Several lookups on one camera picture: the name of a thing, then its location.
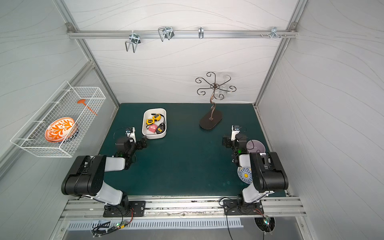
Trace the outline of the pink tape measure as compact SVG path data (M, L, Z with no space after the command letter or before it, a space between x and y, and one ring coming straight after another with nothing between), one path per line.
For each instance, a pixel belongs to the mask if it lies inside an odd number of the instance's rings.
M153 133L153 134L156 134L157 128L158 128L157 125L152 124L152 125L149 125L148 131Z

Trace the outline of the large yellow tape measure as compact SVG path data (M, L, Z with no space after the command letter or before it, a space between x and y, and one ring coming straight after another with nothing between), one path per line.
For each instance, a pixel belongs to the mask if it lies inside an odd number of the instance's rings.
M146 124L147 126L154 124L156 121L154 119L147 119Z

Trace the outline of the black round tape measure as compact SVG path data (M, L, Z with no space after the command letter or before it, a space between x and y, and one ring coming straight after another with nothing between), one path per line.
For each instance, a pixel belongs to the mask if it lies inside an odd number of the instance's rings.
M156 129L156 133L157 133L157 134L162 134L164 131L165 131L164 126L159 126L159 127L157 127L157 129Z

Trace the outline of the white plastic storage box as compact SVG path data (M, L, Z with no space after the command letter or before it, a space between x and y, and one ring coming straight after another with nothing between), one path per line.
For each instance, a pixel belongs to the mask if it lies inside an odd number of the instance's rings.
M165 131L162 134L153 134L148 131L149 126L146 124L147 119L153 119L154 114L160 114L161 119L159 121L156 121L154 124L159 126L164 126ZM149 140L156 140L164 138L167 134L167 111L163 108L157 108L157 109L148 109L144 112L143 116L143 126L142 126L142 134L147 137Z

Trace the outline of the small yellow tape measure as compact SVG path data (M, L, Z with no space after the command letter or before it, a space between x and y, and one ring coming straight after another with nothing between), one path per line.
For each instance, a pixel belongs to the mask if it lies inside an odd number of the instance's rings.
M162 118L162 117L161 117L160 114L154 114L154 116L153 116L153 119L154 119L155 121L159 121L161 118Z

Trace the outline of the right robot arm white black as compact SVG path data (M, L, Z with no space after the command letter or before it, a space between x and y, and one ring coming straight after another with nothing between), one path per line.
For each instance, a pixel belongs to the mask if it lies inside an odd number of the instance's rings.
M233 151L232 161L242 171L241 176L248 179L248 186L240 194L241 201L246 204L258 203L262 198L286 191L289 187L278 154L267 152L259 143L240 132L222 137L222 145Z

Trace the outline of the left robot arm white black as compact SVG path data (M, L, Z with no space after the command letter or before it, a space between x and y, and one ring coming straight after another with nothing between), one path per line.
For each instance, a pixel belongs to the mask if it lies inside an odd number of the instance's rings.
M118 139L117 153L106 155L77 156L61 185L62 194L93 199L105 205L123 210L130 208L126 193L117 190L104 181L105 173L128 170L138 150L147 147L147 137L136 141L131 137Z

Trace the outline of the black metal jewelry stand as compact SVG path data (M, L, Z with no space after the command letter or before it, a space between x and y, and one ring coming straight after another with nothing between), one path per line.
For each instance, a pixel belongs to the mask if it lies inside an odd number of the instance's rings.
M211 104L210 111L207 114L205 114L199 121L199 126L203 130L210 131L214 129L223 119L223 114L220 111L216 110L217 104L215 100L221 101L225 98L224 94L219 93L219 91L222 91L225 93L234 93L237 91L237 88L233 85L228 86L228 89L223 88L224 85L226 85L232 80L232 77L229 75L223 76L225 81L221 84L217 82L217 75L214 72L208 72L206 73L206 76L207 78L214 77L214 81L210 83L205 78L198 77L195 79L195 83L202 84L203 82L205 82L206 84L208 84L208 87L197 89L197 94L199 96L205 96L208 90L212 90L212 94L210 96L210 104Z

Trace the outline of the purple bowl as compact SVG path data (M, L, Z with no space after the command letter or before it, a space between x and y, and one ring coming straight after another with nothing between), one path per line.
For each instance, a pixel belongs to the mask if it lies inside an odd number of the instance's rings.
M247 142L247 151L249 153L265 153L266 147L258 140L249 140Z

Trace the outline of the blue yellow patterned plate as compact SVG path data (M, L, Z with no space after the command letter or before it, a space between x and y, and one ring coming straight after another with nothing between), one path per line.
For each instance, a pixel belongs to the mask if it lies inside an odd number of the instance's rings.
M252 169L248 167L238 167L238 177L240 180L248 185L253 183Z

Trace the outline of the orange spatula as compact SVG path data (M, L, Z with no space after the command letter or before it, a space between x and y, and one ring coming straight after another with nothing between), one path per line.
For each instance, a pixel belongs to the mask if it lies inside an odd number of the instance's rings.
M86 104L86 100L85 99L80 99L77 101L77 104L82 104L84 105L91 113L93 113L94 115L97 116L97 114Z

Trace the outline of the orange patterned plate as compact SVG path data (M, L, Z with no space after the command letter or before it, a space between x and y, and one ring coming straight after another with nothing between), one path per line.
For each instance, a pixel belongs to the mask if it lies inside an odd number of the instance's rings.
M55 120L45 131L45 139L51 143L69 140L78 130L74 119L64 117Z

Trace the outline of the metal double hook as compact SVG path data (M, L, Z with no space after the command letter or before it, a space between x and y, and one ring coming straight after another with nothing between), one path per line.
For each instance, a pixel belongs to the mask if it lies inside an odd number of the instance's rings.
M133 53L135 53L137 50L138 44L140 43L141 43L141 37L135 32L132 32L129 35L129 39L125 41L126 51L128 52L129 49L132 49Z

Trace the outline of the metal loop hook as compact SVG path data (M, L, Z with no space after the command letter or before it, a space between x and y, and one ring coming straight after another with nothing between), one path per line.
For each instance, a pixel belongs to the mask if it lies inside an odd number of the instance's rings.
M175 36L172 27L160 27L158 28L158 34L162 42L164 42L165 39L170 40Z

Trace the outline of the small metal hook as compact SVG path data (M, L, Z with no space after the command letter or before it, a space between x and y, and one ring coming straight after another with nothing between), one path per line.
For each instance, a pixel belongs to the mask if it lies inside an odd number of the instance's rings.
M204 38L204 28L203 27L198 28L198 37L199 37L199 39Z

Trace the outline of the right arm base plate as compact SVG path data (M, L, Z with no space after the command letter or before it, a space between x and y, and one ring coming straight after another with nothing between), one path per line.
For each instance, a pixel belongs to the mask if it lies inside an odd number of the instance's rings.
M264 209L261 203L242 203L237 200L224 199L220 201L226 216L262 216Z

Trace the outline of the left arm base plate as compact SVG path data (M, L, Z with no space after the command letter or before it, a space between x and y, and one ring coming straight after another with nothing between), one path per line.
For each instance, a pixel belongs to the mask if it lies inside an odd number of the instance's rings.
M127 205L105 205L103 217L143 217L146 208L146 201L130 201Z

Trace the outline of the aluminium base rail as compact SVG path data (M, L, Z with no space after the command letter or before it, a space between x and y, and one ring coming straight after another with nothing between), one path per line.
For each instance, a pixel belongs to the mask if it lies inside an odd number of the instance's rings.
M219 196L129 196L130 201L145 201L143 219L220 218L224 209ZM299 197L267 197L259 207L271 217L305 217ZM91 199L69 200L60 220L102 219L104 205Z

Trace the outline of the aluminium top rail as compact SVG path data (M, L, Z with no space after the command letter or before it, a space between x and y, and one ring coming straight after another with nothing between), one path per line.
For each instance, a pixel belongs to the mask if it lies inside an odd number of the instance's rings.
M206 30L204 29L203 39L258 39L262 38L260 34L266 35L271 30ZM158 31L133 31L138 34L142 40L160 39ZM128 39L132 31L77 31L68 33L71 39ZM198 30L174 30L173 39L199 39ZM286 38L295 38L299 35L297 31L278 30L279 34L286 34Z

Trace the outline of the metal bracket hook right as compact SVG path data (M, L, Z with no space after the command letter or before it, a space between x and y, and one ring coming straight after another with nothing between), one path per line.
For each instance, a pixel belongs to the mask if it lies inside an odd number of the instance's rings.
M284 39L287 37L286 34L279 34L277 27L273 27L268 34L266 35L260 34L260 36L262 38L269 38L269 39Z

